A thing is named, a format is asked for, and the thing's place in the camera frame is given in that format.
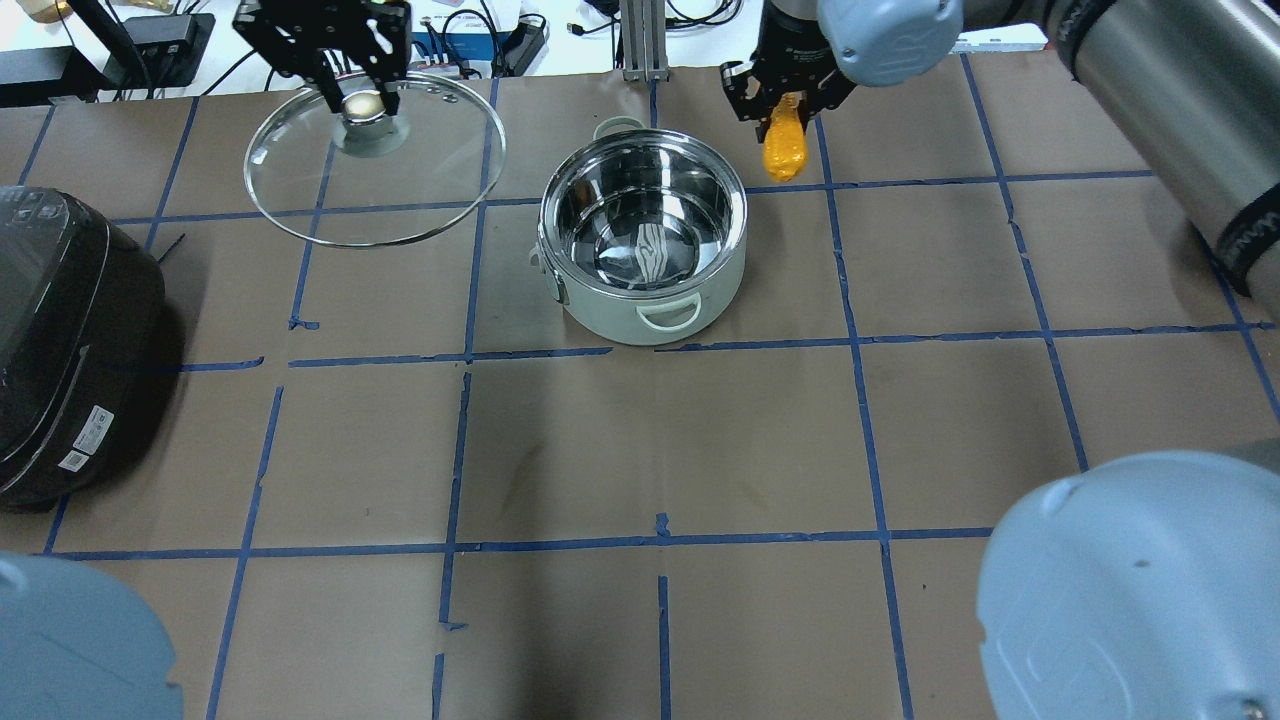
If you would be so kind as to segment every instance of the metal post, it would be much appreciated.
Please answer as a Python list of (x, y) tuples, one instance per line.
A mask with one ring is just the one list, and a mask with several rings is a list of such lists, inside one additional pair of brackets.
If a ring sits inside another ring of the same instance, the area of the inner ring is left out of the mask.
[(662, 0), (622, 0), (622, 77), (667, 79), (667, 14)]

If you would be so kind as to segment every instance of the lid metal rim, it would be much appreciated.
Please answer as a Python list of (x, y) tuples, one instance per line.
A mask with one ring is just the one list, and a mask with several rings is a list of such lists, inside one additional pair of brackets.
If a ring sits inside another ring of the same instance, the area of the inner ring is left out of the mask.
[[(581, 164), (584, 158), (590, 158), (591, 155), (599, 152), (603, 149), (614, 145), (616, 142), (626, 138), (627, 136), (644, 135), (648, 137), (669, 138), (676, 140), (681, 143), (691, 145), (694, 149), (705, 154), (705, 158), (699, 158), (700, 161), (707, 163), (714, 170), (718, 170), (717, 178), (722, 181), (726, 186), (724, 192), (730, 197), (730, 210), (731, 222), (726, 227), (726, 240), (724, 245), (721, 247), (717, 258), (712, 260), (709, 265), (703, 268), (694, 275), (685, 278), (675, 284), (654, 288), (654, 290), (627, 290), (617, 286), (608, 284), (599, 278), (591, 275), (576, 263), (571, 261), (563, 247), (556, 247), (552, 245), (548, 237), (548, 223), (552, 220), (548, 218), (548, 209), (554, 199), (561, 197), (563, 193), (553, 193), (552, 188), (557, 184), (562, 184), (562, 181), (567, 177), (571, 169), (576, 169), (576, 165)], [(707, 145), (705, 142), (685, 135), (682, 132), (660, 129), (660, 128), (639, 128), (630, 129), (625, 132), (616, 132), (594, 140), (590, 143), (580, 147), (572, 155), (570, 155), (559, 168), (552, 173), (550, 181), (547, 183), (547, 190), (543, 192), (543, 201), (538, 211), (538, 246), (541, 251), (543, 258), (559, 270), (566, 273), (577, 281), (579, 284), (588, 287), (600, 295), (607, 295), (609, 297), (620, 297), (623, 300), (663, 300), (667, 297), (675, 297), (684, 292), (687, 292), (703, 282), (708, 281), (712, 275), (717, 274), (724, 265), (728, 264), (730, 255), (733, 252), (740, 252), (740, 246), (746, 236), (746, 187), (742, 184), (742, 178), (739, 177), (737, 170), (719, 154), (714, 147)]]
[[(342, 81), (352, 79), (352, 78), (360, 78), (360, 77), (367, 77), (367, 76), (365, 73), (347, 73), (347, 74), (338, 76), (338, 82), (340, 83)], [(435, 227), (435, 228), (433, 228), (433, 229), (430, 229), (428, 232), (417, 233), (417, 234), (410, 234), (410, 236), (404, 236), (404, 237), (398, 237), (398, 238), (394, 238), (394, 240), (376, 241), (376, 242), (337, 242), (337, 241), (332, 241), (332, 240), (323, 240), (323, 238), (312, 237), (312, 236), (308, 236), (308, 234), (306, 234), (303, 232), (296, 231), (296, 229), (285, 225), (284, 223), (282, 223), (275, 215), (273, 215), (271, 213), (269, 213), (266, 210), (266, 208), (262, 206), (262, 204), (257, 199), (257, 193), (253, 192), (253, 183), (250, 181), (250, 172), (248, 172), (250, 158), (253, 154), (253, 149), (259, 146), (259, 142), (268, 133), (269, 128), (273, 128), (273, 126), (274, 126), (274, 123), (275, 123), (275, 120), (278, 118), (280, 118), (283, 115), (287, 115), (287, 114), (297, 110), (301, 105), (305, 105), (306, 102), (310, 102), (311, 100), (314, 100), (316, 96), (320, 95), (320, 92), (317, 90), (307, 87), (307, 88), (303, 88), (297, 95), (294, 95), (293, 97), (285, 100), (283, 105), (280, 105), (279, 108), (275, 109), (275, 111), (273, 111), (270, 115), (268, 115), (266, 119), (262, 120), (262, 124), (259, 126), (257, 131), (253, 132), (253, 138), (250, 141), (248, 147), (244, 150), (244, 161), (242, 163), (241, 174), (243, 176), (243, 179), (244, 179), (244, 190), (248, 192), (250, 200), (253, 201), (253, 206), (257, 208), (259, 213), (261, 213), (262, 217), (265, 217), (268, 220), (270, 220), (273, 225), (280, 228), (282, 231), (284, 231), (284, 232), (287, 232), (287, 233), (289, 233), (289, 234), (292, 234), (294, 237), (300, 237), (300, 238), (302, 238), (302, 240), (305, 240), (307, 242), (311, 242), (311, 243), (315, 243), (315, 245), (321, 245), (321, 246), (325, 246), (325, 247), (351, 247), (351, 249), (357, 249), (357, 250), (369, 250), (369, 249), (375, 249), (375, 247), (396, 247), (396, 246), (399, 246), (399, 245), (411, 245), (413, 242), (420, 242), (420, 241), (435, 237), (435, 236), (438, 236), (438, 234), (448, 231), (453, 225), (461, 223), (463, 219), (466, 219), (467, 215), (470, 215), (472, 211), (475, 211), (475, 209), (479, 208), (480, 204), (485, 201), (485, 197), (489, 196), (489, 193), (493, 191), (493, 188), (498, 186), (498, 179), (502, 177), (502, 170), (503, 170), (503, 168), (506, 168), (506, 164), (507, 164), (507, 131), (506, 131), (506, 128), (502, 124), (502, 119), (498, 117), (498, 111), (494, 110), (493, 105), (490, 105), (488, 100), (485, 100), (484, 97), (481, 97), (479, 92), (471, 90), (470, 87), (467, 87), (467, 86), (465, 86), (465, 85), (462, 85), (462, 83), (460, 83), (457, 81), (453, 81), (453, 79), (449, 79), (449, 78), (442, 77), (442, 76), (434, 76), (434, 74), (429, 74), (429, 73), (420, 73), (420, 72), (410, 70), (410, 72), (407, 72), (404, 74), (404, 78), (402, 81), (399, 81), (399, 82), (404, 83), (404, 82), (411, 82), (411, 81), (426, 81), (429, 83), (439, 83), (439, 85), (447, 86), (449, 90), (453, 90), (453, 91), (457, 91), (457, 92), (461, 92), (461, 94), (468, 96), (479, 108), (484, 109), (488, 113), (489, 119), (493, 122), (494, 128), (498, 131), (495, 140), (497, 140), (497, 147), (500, 150), (500, 155), (499, 155), (499, 158), (497, 160), (497, 167), (494, 167), (494, 168), (490, 169), (490, 173), (489, 173), (489, 176), (490, 176), (489, 177), (489, 184), (486, 184), (480, 191), (480, 193), (476, 196), (476, 199), (470, 205), (462, 208), (458, 211), (458, 214), (454, 215), (449, 222), (447, 222), (447, 223), (444, 223), (444, 224), (442, 224), (439, 227)], [(489, 161), (490, 158), (492, 158), (492, 155), (489, 152), (486, 152), (485, 154), (485, 159), (483, 161)], [(340, 208), (340, 209), (342, 210), (355, 210), (355, 211), (360, 211), (361, 210), (361, 208), (351, 208), (351, 209), (348, 209), (348, 208)], [(339, 208), (315, 209), (314, 211), (323, 214), (325, 210), (339, 210)], [(296, 214), (294, 213), (289, 213), (289, 217), (296, 217)]]

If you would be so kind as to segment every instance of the barcode sticker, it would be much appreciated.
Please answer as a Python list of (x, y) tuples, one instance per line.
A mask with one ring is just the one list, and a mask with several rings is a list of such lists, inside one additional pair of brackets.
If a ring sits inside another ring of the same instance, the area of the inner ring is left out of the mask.
[(114, 419), (114, 413), (95, 405), (93, 411), (88, 414), (88, 420), (84, 420), (84, 427), (81, 428), (81, 434), (72, 443), (72, 447), (86, 455), (93, 455), (97, 452), (97, 446), (102, 445), (106, 430), (111, 429), (111, 420)]
[(59, 462), (58, 466), (61, 468), (63, 470), (79, 473), (79, 469), (83, 468), (86, 462), (88, 462), (88, 455), (84, 455), (83, 452), (76, 452), (73, 450), (67, 454), (67, 457), (63, 457), (63, 461)]

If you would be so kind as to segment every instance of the pot handle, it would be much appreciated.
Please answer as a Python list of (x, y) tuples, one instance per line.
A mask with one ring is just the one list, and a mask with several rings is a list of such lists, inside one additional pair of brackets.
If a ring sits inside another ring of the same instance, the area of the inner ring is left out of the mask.
[(600, 140), (607, 132), (613, 128), (630, 127), (632, 129), (645, 129), (646, 124), (632, 118), (631, 115), (618, 115), (616, 118), (609, 118), (600, 124), (595, 126), (595, 132), (591, 133), (591, 140)]
[[(659, 325), (654, 323), (652, 316), (660, 315), (663, 313), (675, 313), (678, 310), (685, 310), (692, 307), (694, 314), (689, 316), (687, 320), (680, 323), (678, 325)], [(671, 302), (664, 302), (662, 305), (637, 305), (636, 315), (640, 316), (640, 322), (649, 327), (649, 329), (659, 333), (678, 333), (680, 331), (687, 329), (698, 322), (698, 316), (703, 314), (703, 293), (695, 292), (689, 297), (681, 297), (678, 300), (672, 300)]]

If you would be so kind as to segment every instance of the glass lid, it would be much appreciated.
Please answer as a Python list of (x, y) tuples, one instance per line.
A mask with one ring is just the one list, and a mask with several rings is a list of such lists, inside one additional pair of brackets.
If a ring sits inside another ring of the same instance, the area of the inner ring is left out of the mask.
[[(289, 99), (262, 123), (244, 154), (244, 187), (278, 227), (340, 247), (406, 245), (457, 224), (493, 190), (507, 136), (488, 92), (408, 72), (396, 82), (399, 111), (387, 114), (364, 73), (338, 78), (342, 113), (316, 90)], [(421, 225), (325, 222), (339, 214), (419, 213)]]

